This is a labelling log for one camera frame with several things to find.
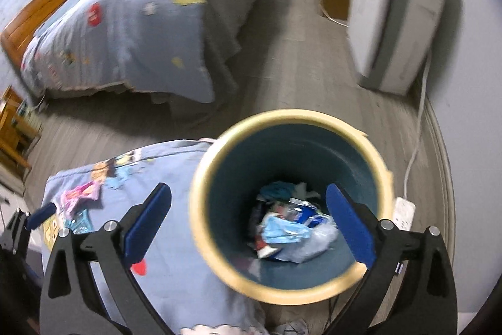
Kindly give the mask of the clear plastic wrap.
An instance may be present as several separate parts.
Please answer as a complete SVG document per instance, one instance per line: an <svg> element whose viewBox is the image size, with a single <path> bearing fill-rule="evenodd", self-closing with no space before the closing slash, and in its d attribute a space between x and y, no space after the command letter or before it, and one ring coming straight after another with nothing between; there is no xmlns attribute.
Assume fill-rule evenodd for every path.
<svg viewBox="0 0 502 335"><path fill-rule="evenodd" d="M311 229L311 236L300 242L289 244L282 249L281 261L305 263L328 250L331 243L337 240L339 229L335 223L319 224Z"/></svg>

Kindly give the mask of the blue foil snack bag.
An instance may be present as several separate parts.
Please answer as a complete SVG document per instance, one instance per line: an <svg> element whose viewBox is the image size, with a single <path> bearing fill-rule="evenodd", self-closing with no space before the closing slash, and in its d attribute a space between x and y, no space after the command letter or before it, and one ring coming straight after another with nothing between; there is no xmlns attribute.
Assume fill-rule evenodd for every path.
<svg viewBox="0 0 502 335"><path fill-rule="evenodd" d="M307 204L294 204L294 222L313 229L320 224L328 224L333 221L330 215L322 213L318 208Z"/></svg>

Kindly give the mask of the pink snack wrapper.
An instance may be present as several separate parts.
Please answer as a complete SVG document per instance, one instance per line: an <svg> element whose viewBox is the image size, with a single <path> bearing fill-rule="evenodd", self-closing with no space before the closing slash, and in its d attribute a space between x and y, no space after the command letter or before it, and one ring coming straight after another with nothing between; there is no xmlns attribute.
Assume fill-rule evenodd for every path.
<svg viewBox="0 0 502 335"><path fill-rule="evenodd" d="M96 181L87 182L84 185L64 191L60 198L60 214L66 219L73 219L75 213L86 202L96 202L99 200L101 184Z"/></svg>

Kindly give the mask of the blue face mask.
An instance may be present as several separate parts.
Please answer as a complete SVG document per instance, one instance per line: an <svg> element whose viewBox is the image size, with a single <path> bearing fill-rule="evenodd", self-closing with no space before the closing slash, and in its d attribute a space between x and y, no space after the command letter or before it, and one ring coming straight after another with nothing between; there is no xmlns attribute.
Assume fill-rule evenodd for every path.
<svg viewBox="0 0 502 335"><path fill-rule="evenodd" d="M309 239L312 232L303 224L272 215L264 221L260 234L265 243L282 245Z"/></svg>

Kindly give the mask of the blue glove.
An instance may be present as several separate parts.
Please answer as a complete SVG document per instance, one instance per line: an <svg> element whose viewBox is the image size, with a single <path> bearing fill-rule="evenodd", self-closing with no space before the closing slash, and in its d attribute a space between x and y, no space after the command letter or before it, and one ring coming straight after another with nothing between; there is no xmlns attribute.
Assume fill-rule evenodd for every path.
<svg viewBox="0 0 502 335"><path fill-rule="evenodd" d="M288 182L276 181L260 188L259 195L265 201L288 201L294 196L296 185Z"/></svg>

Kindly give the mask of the red white paper bag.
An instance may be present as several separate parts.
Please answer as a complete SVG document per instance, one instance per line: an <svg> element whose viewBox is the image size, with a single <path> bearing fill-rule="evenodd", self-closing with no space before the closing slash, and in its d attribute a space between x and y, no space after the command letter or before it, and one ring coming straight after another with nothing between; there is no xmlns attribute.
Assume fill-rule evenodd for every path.
<svg viewBox="0 0 502 335"><path fill-rule="evenodd" d="M259 259L275 259L282 251L281 245L268 244L264 241L261 234L255 235L255 251Z"/></svg>

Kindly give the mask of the yellow teal trash bin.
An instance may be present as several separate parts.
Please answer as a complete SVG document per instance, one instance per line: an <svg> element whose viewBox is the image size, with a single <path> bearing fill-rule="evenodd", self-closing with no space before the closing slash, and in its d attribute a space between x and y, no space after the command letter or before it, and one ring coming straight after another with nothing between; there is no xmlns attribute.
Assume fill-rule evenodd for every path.
<svg viewBox="0 0 502 335"><path fill-rule="evenodd" d="M276 181L295 184L294 196L265 201L260 188ZM367 270L340 231L327 251L305 263L281 261L282 251L259 259L254 244L268 217L294 221L294 204L330 215L330 184L378 219L391 217L393 176L364 132L316 111L251 116L217 138L196 168L189 196L196 249L227 286L251 299L300 305L337 296Z"/></svg>

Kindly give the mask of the white power strip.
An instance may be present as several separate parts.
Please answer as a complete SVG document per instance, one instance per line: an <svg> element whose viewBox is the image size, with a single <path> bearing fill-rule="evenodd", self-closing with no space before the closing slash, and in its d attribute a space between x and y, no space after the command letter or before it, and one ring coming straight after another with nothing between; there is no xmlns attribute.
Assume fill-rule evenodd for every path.
<svg viewBox="0 0 502 335"><path fill-rule="evenodd" d="M395 199L392 221L397 228L403 231L410 231L414 221L416 207L415 205L402 198Z"/></svg>

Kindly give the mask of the wooden stool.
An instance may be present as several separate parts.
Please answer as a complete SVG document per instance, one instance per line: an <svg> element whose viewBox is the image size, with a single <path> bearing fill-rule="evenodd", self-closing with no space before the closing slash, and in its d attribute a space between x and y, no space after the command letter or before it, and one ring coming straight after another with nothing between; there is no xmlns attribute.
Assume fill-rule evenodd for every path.
<svg viewBox="0 0 502 335"><path fill-rule="evenodd" d="M40 132L19 116L9 101L1 100L1 152L17 167L31 170L28 151L40 137Z"/></svg>

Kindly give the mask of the blue cartoon cushion cover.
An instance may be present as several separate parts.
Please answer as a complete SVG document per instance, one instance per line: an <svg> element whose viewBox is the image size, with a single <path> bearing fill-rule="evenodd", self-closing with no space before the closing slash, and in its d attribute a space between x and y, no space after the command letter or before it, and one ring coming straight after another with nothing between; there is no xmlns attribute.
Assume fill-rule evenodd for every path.
<svg viewBox="0 0 502 335"><path fill-rule="evenodd" d="M214 275L190 232L189 191L210 138L181 139L131 150L108 161L60 171L49 177L43 202L92 180L100 182L98 202L87 205L94 229L120 220L164 183L172 205L144 260L132 270L142 291L176 334L265 334L259 303L235 292Z"/></svg>

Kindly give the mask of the wooden bed headboard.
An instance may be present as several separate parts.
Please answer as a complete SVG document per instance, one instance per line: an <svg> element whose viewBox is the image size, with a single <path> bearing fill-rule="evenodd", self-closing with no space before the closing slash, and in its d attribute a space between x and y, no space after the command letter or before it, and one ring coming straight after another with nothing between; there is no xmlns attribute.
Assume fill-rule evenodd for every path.
<svg viewBox="0 0 502 335"><path fill-rule="evenodd" d="M37 28L66 1L32 0L5 26L1 33L1 45L15 70L20 70L23 55Z"/></svg>

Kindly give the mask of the blue cartoon bed duvet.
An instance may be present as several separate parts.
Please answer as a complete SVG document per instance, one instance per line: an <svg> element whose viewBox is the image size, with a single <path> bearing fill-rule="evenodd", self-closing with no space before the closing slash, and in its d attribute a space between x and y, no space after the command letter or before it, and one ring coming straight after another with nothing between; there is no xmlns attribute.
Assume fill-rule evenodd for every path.
<svg viewBox="0 0 502 335"><path fill-rule="evenodd" d="M227 61L255 0L68 0L20 62L28 89L127 89L213 103L235 90Z"/></svg>

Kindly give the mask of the white air purifier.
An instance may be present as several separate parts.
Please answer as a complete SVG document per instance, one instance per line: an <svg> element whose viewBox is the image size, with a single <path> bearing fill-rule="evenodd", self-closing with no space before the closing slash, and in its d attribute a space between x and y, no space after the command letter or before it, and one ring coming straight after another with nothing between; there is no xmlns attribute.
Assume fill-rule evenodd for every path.
<svg viewBox="0 0 502 335"><path fill-rule="evenodd" d="M406 95L423 65L445 0L350 0L347 41L358 84Z"/></svg>

